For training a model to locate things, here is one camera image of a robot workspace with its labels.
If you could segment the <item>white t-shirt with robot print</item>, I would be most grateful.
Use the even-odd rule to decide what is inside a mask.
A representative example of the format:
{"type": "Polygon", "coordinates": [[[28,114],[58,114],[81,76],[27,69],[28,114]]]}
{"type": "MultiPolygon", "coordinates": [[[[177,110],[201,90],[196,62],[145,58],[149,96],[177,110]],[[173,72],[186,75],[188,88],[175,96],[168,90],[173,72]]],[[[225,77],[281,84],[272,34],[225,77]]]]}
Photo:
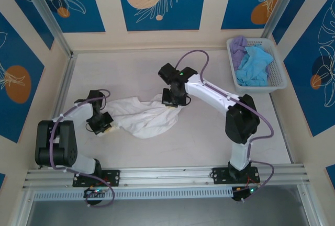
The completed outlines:
{"type": "Polygon", "coordinates": [[[115,125],[139,139],[158,136],[178,121],[182,107],[166,108],[158,94],[150,101],[140,101],[138,97],[113,100],[106,104],[106,110],[115,125]]]}

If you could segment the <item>black controller board with LEDs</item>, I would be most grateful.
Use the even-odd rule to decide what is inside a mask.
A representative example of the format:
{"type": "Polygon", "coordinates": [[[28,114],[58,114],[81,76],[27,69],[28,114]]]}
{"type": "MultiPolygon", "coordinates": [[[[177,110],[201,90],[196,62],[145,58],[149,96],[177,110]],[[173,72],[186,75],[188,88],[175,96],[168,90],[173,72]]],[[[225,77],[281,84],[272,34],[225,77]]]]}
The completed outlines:
{"type": "Polygon", "coordinates": [[[84,190],[83,198],[104,198],[108,189],[87,188],[84,190]]]}
{"type": "Polygon", "coordinates": [[[237,202],[244,202],[251,195],[253,195],[261,185],[246,186],[246,187],[232,187],[233,200],[237,202]]]}

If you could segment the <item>purple t-shirt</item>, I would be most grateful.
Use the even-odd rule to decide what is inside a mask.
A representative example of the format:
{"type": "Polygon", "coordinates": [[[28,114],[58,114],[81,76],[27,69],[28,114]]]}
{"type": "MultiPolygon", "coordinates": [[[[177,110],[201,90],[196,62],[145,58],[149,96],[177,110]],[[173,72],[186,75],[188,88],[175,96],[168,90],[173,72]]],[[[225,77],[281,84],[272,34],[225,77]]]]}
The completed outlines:
{"type": "Polygon", "coordinates": [[[246,37],[244,36],[238,36],[234,38],[232,43],[230,44],[231,57],[232,57],[234,71],[236,71],[241,60],[247,53],[245,51],[245,47],[247,47],[247,40],[246,40],[246,37]]]}

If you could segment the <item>light blue t-shirt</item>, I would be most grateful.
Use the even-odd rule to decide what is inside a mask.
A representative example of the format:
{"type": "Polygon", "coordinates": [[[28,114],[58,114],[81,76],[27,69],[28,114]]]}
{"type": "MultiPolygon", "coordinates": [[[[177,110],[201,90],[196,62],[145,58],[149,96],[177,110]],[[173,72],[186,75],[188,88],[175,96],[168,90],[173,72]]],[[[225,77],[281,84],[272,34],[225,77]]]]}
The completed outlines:
{"type": "Polygon", "coordinates": [[[245,47],[247,52],[235,71],[240,86],[268,86],[269,65],[274,57],[265,52],[261,45],[245,47]]]}

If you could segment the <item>white plastic mesh basket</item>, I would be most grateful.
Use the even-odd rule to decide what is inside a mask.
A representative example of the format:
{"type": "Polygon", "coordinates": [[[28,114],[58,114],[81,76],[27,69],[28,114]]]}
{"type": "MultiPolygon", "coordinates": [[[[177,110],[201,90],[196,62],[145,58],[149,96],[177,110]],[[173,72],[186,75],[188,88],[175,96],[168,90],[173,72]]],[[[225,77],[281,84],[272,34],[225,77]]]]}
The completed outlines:
{"type": "Polygon", "coordinates": [[[264,52],[270,54],[274,60],[269,65],[270,75],[267,79],[267,86],[241,86],[237,82],[237,78],[233,68],[233,62],[231,57],[230,44],[233,38],[227,40],[227,52],[232,71],[232,78],[236,92],[246,94],[268,94],[278,89],[284,89],[287,87],[287,78],[284,72],[281,57],[276,49],[274,42],[267,38],[250,38],[247,37],[247,47],[260,45],[264,52]]]}

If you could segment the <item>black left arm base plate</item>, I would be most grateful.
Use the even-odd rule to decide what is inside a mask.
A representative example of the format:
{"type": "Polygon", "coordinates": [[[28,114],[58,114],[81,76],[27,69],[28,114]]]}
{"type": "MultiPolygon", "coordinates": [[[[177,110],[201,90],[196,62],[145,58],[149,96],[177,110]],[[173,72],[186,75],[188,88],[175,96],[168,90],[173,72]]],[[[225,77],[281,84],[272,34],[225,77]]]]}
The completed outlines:
{"type": "MultiPolygon", "coordinates": [[[[100,176],[101,179],[103,179],[106,183],[110,184],[111,187],[118,187],[119,186],[119,181],[120,181],[120,170],[102,170],[102,174],[100,176]]],[[[86,176],[76,176],[74,175],[73,182],[72,182],[73,187],[106,187],[106,185],[94,178],[91,177],[86,177],[86,176]]]]}

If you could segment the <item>aluminium side rail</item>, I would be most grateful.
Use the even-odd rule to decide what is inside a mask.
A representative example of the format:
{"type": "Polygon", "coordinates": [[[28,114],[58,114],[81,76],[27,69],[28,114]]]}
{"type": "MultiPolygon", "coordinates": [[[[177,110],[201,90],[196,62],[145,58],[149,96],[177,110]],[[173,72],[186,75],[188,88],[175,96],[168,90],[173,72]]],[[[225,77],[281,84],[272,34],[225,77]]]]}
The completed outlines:
{"type": "Polygon", "coordinates": [[[68,63],[66,65],[65,72],[64,72],[61,84],[60,84],[60,89],[57,95],[57,100],[55,103],[52,118],[57,117],[64,108],[65,101],[66,101],[68,91],[70,88],[75,64],[76,64],[76,59],[77,59],[77,54],[74,53],[68,60],[68,63]]]}

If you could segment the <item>long aluminium mounting rail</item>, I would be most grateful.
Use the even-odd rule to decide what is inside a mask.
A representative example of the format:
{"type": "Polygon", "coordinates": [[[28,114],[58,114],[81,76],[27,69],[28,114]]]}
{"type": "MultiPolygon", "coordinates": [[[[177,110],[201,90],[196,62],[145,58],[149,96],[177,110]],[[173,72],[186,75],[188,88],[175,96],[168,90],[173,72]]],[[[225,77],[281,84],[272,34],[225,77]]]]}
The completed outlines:
{"type": "MultiPolygon", "coordinates": [[[[276,164],[268,185],[309,184],[303,164],[276,164]]],[[[176,188],[213,186],[212,167],[121,168],[119,188],[176,188]]],[[[71,188],[74,174],[51,169],[28,171],[23,189],[52,190],[71,188]]]]}

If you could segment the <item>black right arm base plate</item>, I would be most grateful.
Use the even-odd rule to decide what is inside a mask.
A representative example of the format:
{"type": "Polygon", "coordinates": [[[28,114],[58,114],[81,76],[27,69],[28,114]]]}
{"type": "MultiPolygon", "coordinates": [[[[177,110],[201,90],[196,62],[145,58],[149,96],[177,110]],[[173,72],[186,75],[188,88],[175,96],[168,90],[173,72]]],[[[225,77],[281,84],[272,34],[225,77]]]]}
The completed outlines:
{"type": "Polygon", "coordinates": [[[238,171],[229,167],[215,167],[212,169],[214,184],[247,184],[260,183],[258,169],[254,166],[238,171]]]}

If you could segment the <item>aluminium frame post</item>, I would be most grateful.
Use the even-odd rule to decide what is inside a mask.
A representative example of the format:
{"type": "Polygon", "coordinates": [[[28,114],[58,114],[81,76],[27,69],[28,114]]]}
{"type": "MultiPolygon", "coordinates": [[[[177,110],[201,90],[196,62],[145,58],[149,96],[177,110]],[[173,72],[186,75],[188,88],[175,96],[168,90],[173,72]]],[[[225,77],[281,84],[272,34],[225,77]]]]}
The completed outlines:
{"type": "Polygon", "coordinates": [[[66,56],[70,59],[72,57],[72,50],[66,41],[63,32],[58,25],[53,13],[51,12],[48,4],[45,0],[31,0],[37,9],[39,15],[43,19],[44,23],[47,25],[48,29],[54,36],[55,40],[58,42],[62,51],[66,54],[66,56]]]}
{"type": "Polygon", "coordinates": [[[267,23],[264,26],[261,38],[269,38],[278,24],[283,12],[285,11],[290,0],[278,0],[267,23]]]}

